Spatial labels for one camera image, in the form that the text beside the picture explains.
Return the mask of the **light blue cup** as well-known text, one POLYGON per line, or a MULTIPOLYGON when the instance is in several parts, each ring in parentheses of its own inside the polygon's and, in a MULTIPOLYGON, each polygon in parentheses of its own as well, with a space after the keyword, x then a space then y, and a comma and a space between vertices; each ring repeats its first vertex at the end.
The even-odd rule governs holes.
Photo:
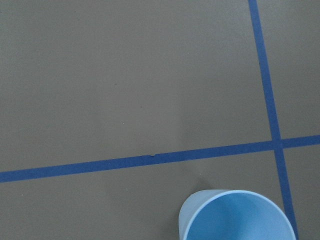
POLYGON ((178 216, 181 240, 294 240, 292 225, 270 199, 247 190, 191 194, 178 216))

